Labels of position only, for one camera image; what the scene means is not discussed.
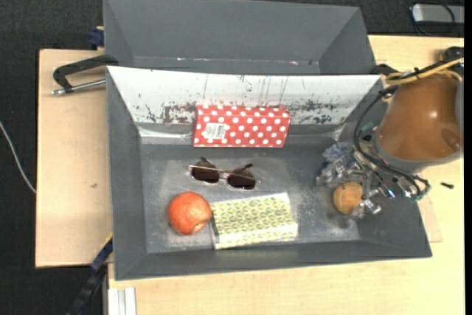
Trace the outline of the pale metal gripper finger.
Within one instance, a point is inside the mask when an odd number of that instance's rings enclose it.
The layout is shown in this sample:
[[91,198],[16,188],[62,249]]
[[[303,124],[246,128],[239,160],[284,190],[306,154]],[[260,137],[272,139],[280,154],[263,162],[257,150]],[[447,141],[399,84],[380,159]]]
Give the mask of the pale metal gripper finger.
[[362,219],[367,215],[377,215],[382,210],[379,204],[376,204],[371,199],[367,198],[353,209],[350,213],[352,219]]
[[367,177],[362,181],[362,195],[363,200],[375,197],[380,193],[377,181],[373,177]]

